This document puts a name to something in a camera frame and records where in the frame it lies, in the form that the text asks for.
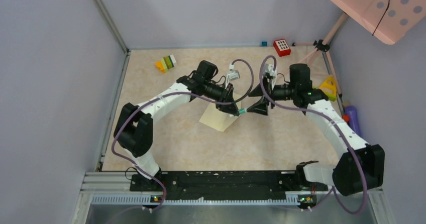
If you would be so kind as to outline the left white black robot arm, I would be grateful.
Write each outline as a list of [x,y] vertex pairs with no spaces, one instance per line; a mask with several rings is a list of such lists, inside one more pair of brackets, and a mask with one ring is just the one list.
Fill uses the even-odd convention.
[[150,153],[153,144],[153,127],[161,118],[195,98],[215,103],[216,108],[226,114],[239,116],[239,108],[234,101],[234,88],[231,84],[221,86],[213,82],[218,68],[215,64],[202,60],[189,76],[177,79],[164,92],[151,100],[123,106],[114,131],[113,143],[119,143],[128,154],[129,161],[143,176],[142,184],[148,190],[156,190],[161,184],[157,173],[160,167]]

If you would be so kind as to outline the white glue stick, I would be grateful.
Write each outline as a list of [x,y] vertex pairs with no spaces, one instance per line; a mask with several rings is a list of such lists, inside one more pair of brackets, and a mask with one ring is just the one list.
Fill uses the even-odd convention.
[[245,114],[247,110],[245,108],[239,109],[239,115]]

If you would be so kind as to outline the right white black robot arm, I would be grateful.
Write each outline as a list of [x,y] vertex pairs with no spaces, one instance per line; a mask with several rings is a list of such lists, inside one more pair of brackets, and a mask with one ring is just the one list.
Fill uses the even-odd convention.
[[318,161],[301,162],[296,167],[295,185],[308,190],[314,183],[334,186],[343,196],[373,189],[383,184],[385,152],[376,144],[361,138],[343,120],[332,106],[326,94],[314,88],[310,68],[303,63],[289,67],[290,82],[276,84],[277,72],[272,64],[264,64],[260,70],[261,82],[249,94],[260,100],[248,108],[260,107],[262,115],[276,106],[277,101],[291,100],[298,110],[310,118],[322,131],[335,150],[339,161],[336,165]]

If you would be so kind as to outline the pale yellow envelope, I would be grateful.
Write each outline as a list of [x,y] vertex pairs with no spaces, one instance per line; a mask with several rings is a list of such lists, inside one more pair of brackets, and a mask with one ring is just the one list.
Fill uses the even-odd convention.
[[219,111],[214,103],[209,103],[199,122],[219,132],[224,132],[237,119],[237,116]]

